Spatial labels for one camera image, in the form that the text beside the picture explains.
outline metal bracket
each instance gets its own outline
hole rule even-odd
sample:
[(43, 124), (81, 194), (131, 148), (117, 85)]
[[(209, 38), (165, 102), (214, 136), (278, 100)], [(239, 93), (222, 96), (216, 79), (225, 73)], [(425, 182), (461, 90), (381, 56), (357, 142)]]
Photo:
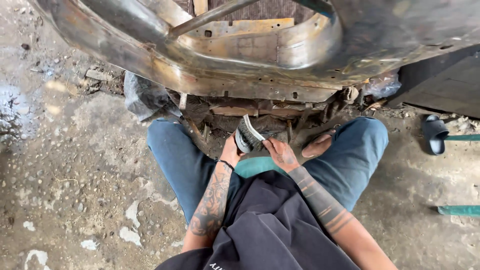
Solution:
[(297, 127), (295, 127), (295, 131), (293, 132), (292, 140), (290, 141), (290, 143), (294, 142), (295, 139), (297, 138), (300, 130), (302, 130), (303, 126), (305, 125), (305, 122), (307, 121), (307, 118), (310, 115), (312, 108), (313, 108), (313, 103), (310, 103), (310, 102), (305, 103), (305, 110), (303, 111), (303, 114), (297, 124)]
[(200, 140), (200, 142), (202, 142), (202, 144), (206, 145), (207, 144), (206, 139), (202, 136), (202, 134), (198, 130), (197, 125), (195, 125), (195, 122), (193, 122), (192, 118), (187, 113), (187, 96), (188, 96), (188, 94), (180, 93), (179, 109), (180, 109), (183, 117), (185, 118), (185, 120), (187, 120), (188, 125), (193, 130), (193, 133), (195, 133), (195, 135)]

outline bracelet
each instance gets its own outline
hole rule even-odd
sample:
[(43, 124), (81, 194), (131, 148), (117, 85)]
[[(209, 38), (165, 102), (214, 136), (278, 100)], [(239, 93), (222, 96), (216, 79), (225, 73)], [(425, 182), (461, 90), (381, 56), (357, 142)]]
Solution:
[(226, 162), (225, 160), (219, 160), (219, 159), (215, 158), (215, 163), (217, 163), (217, 162), (225, 163), (227, 166), (229, 166), (232, 169), (232, 172), (235, 170), (235, 168), (233, 168), (233, 166), (230, 163)]

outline hand tattoo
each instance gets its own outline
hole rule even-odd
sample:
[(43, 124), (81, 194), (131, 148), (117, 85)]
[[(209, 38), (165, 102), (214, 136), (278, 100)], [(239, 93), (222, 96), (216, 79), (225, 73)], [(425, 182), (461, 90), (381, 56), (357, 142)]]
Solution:
[(300, 166), (288, 174), (297, 183), (317, 219), (330, 235), (336, 234), (354, 218), (307, 172), (305, 167)]
[(231, 174), (232, 169), (228, 165), (217, 164), (204, 196), (190, 221), (189, 230), (193, 234), (207, 236), (212, 242), (215, 240), (225, 216)]

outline concrete floor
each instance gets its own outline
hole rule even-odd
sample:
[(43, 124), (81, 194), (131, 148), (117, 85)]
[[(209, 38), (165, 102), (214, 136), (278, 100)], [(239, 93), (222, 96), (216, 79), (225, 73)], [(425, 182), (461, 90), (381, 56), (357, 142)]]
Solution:
[[(91, 64), (116, 68), (70, 48), (25, 1), (5, 5), (0, 97), (21, 112), (27, 138), (0, 153), (3, 268), (145, 270), (179, 253), (185, 220), (146, 147), (148, 123), (122, 96), (79, 87)], [(30, 71), (38, 61), (51, 74)], [(431, 210), (480, 204), (479, 144), (447, 142), (444, 155), (424, 154), (425, 112), (408, 112), (375, 115), (390, 143), (353, 214), (399, 269), (480, 269), (480, 220)], [(209, 155), (223, 141), (214, 138)]]

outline metal pipe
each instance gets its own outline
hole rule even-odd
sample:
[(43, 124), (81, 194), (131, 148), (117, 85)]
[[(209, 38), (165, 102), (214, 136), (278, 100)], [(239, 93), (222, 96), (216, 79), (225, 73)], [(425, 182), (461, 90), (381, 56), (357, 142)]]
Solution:
[(209, 10), (199, 16), (192, 18), (189, 21), (186, 21), (174, 28), (170, 31), (170, 37), (178, 37), (187, 32), (190, 32), (202, 25), (205, 25), (209, 22), (212, 22), (218, 18), (221, 18), (225, 15), (228, 15), (234, 11), (237, 11), (241, 8), (244, 8), (248, 5), (251, 5), (258, 0), (230, 0), (227, 3), (218, 6), (212, 10)]

